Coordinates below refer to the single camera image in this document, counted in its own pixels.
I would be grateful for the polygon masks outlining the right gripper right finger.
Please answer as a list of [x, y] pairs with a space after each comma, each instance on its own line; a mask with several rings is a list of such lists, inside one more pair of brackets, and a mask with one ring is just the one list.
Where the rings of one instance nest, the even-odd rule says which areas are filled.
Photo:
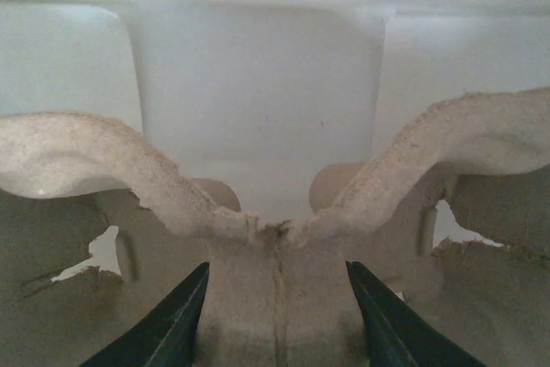
[[346, 267], [364, 320], [372, 366], [484, 365], [431, 327], [365, 265], [353, 261]]

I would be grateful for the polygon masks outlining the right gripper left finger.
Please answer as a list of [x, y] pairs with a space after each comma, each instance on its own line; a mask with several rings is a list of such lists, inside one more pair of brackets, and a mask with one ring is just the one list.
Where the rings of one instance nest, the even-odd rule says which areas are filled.
[[192, 366], [210, 264], [201, 263], [139, 323], [84, 366]]

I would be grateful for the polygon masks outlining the brown pulp cup carrier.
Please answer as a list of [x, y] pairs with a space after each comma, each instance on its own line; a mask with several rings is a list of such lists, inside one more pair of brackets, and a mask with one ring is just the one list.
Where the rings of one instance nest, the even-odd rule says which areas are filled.
[[549, 363], [549, 91], [429, 107], [260, 224], [129, 126], [1, 118], [1, 363], [84, 366], [210, 264], [192, 366], [372, 366], [347, 262], [483, 366]]

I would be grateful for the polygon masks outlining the blue checkered paper bag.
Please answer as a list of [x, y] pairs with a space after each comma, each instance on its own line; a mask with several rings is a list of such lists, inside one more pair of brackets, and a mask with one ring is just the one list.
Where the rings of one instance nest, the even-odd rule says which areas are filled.
[[1, 109], [121, 119], [266, 220], [426, 107], [549, 83], [549, 0], [1, 0]]

